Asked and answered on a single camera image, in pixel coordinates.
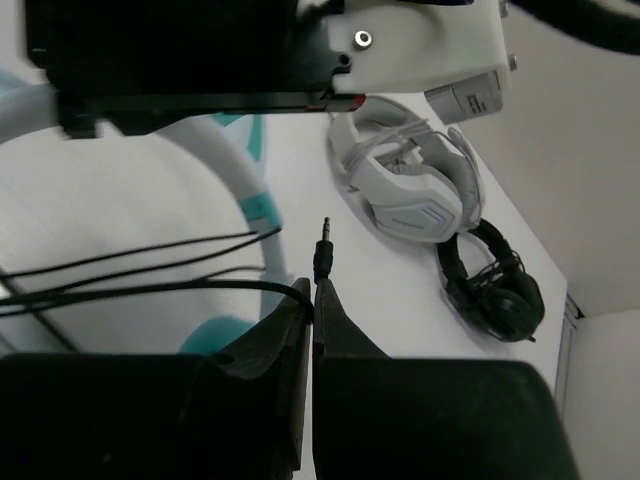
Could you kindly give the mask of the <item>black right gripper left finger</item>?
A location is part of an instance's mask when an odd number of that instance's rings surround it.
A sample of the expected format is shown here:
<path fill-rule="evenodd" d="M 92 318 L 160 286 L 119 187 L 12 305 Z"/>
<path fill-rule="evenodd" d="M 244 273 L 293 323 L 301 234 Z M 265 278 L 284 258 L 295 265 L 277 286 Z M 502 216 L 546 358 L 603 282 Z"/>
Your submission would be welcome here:
<path fill-rule="evenodd" d="M 304 385 L 313 307 L 311 283 L 298 278 L 265 318 L 207 358 L 211 385 Z"/>

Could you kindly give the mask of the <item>teal cat-ear headphones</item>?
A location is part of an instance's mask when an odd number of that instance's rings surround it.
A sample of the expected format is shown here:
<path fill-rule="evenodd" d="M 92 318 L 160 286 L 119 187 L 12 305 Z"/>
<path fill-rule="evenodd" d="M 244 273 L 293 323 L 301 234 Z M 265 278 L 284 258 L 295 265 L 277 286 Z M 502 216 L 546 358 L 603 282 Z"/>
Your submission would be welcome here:
<path fill-rule="evenodd" d="M 66 294 L 249 276 L 289 284 L 282 225 L 235 129 L 193 118 L 143 137 L 67 140 L 54 94 L 1 75 L 1 294 Z M 274 292 L 197 289 L 3 308 L 1 350 L 218 349 L 266 317 Z"/>

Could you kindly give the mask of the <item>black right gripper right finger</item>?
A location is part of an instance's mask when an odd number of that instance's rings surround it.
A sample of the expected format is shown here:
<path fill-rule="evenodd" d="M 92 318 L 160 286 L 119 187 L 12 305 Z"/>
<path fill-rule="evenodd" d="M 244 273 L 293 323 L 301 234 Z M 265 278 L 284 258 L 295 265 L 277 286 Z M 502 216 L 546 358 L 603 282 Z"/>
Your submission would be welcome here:
<path fill-rule="evenodd" d="M 347 315 L 333 282 L 323 278 L 316 285 L 313 359 L 329 357 L 389 358 Z"/>

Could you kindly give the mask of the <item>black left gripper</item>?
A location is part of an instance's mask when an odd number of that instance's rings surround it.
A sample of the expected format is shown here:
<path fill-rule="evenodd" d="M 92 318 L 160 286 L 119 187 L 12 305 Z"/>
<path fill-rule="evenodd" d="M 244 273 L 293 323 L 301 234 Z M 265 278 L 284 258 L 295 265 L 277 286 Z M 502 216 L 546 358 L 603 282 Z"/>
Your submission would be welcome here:
<path fill-rule="evenodd" d="M 213 113 L 349 112 L 365 100 L 336 77 L 351 57 L 329 43 L 341 2 L 28 1 L 30 62 L 54 90 L 56 123 L 90 139 L 100 121 L 156 132 Z"/>

